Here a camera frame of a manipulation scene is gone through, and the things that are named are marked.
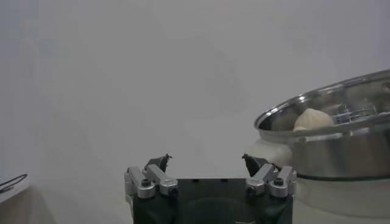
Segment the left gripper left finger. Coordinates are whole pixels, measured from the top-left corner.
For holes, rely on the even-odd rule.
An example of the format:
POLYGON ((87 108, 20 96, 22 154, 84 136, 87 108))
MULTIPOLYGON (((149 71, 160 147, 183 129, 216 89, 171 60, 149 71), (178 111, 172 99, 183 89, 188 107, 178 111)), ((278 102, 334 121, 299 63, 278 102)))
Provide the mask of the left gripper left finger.
POLYGON ((124 173, 126 196, 150 199, 159 192, 164 197, 176 197, 179 194, 179 181, 165 173, 171 158, 166 154, 150 159, 142 169, 137 166, 128 167, 124 173))

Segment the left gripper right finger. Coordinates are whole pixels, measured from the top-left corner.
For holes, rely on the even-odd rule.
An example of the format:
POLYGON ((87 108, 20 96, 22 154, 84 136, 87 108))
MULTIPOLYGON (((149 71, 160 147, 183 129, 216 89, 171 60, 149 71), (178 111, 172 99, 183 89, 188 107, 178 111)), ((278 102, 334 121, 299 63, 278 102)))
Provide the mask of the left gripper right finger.
POLYGON ((244 154, 250 177, 245 180, 250 196, 269 194, 275 198, 296 195, 296 171, 291 166, 277 167, 264 158, 244 154))

